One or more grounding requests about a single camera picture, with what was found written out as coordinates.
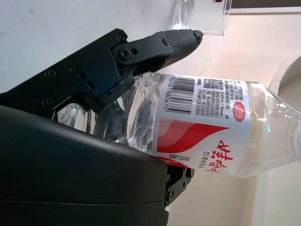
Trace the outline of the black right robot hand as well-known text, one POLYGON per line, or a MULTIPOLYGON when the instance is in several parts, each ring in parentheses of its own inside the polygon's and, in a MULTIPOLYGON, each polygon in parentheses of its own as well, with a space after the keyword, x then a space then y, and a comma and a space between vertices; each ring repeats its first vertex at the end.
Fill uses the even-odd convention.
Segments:
POLYGON ((198 30, 128 42, 115 29, 0 96, 0 223, 3 226, 165 226, 166 206, 194 170, 66 126, 78 104, 101 117, 134 77, 191 54, 198 30))

